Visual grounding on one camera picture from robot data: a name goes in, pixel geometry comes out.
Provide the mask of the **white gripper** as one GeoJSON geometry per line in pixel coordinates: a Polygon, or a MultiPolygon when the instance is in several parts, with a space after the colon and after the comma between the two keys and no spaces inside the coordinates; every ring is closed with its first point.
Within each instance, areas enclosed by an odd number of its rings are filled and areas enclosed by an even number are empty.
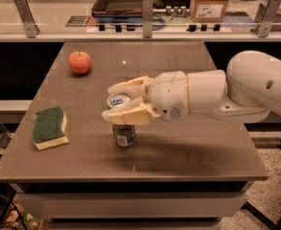
{"type": "Polygon", "coordinates": [[[107,89],[110,96],[130,97],[124,107],[116,111],[105,110],[102,117],[109,123],[123,121],[131,125],[146,125],[154,119],[182,120],[189,114],[187,76],[182,71],[162,73],[154,79],[143,76],[119,82],[107,89]]]}

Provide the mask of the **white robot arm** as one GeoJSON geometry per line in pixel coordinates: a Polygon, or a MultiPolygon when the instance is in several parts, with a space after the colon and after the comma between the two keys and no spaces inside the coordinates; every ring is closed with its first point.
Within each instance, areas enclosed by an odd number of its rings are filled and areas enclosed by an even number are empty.
{"type": "Polygon", "coordinates": [[[281,60],[243,51],[224,71],[165,72],[116,83],[107,93],[110,100],[128,99],[102,113],[115,125],[145,125],[157,118],[177,121],[190,115],[257,123],[271,112],[281,116],[281,60]]]}

